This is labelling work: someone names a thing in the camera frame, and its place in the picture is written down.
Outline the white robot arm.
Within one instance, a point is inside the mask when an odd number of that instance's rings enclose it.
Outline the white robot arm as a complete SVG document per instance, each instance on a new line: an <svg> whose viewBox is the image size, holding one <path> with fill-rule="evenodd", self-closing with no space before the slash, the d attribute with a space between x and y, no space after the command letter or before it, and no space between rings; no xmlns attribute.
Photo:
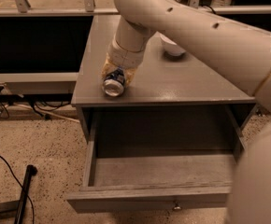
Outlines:
<svg viewBox="0 0 271 224"><path fill-rule="evenodd" d="M119 95L162 33L271 112L271 33L174 0L114 0L121 14L102 69L104 90ZM242 154L226 224L271 224L271 122Z"/></svg>

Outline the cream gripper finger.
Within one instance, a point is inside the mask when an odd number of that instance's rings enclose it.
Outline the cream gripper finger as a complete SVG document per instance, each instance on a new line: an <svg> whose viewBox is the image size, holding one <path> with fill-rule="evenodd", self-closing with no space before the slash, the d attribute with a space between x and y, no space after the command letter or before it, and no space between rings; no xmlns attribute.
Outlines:
<svg viewBox="0 0 271 224"><path fill-rule="evenodd" d="M109 77L118 69L119 67L114 62L112 62L111 59L109 58L109 55L107 55L101 70L101 78L105 80L107 77Z"/></svg>
<svg viewBox="0 0 271 224"><path fill-rule="evenodd" d="M125 86L128 87L135 77L136 68L126 68L123 70L123 73L125 78Z"/></svg>

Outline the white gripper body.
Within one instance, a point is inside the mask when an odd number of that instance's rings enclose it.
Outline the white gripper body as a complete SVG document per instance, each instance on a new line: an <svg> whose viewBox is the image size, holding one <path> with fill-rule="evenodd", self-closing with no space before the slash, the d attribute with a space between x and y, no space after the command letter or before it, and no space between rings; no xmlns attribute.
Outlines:
<svg viewBox="0 0 271 224"><path fill-rule="evenodd" d="M137 68L144 58L144 52L133 52L123 49L119 46L116 39L113 38L107 50L108 59L116 66L124 69Z"/></svg>

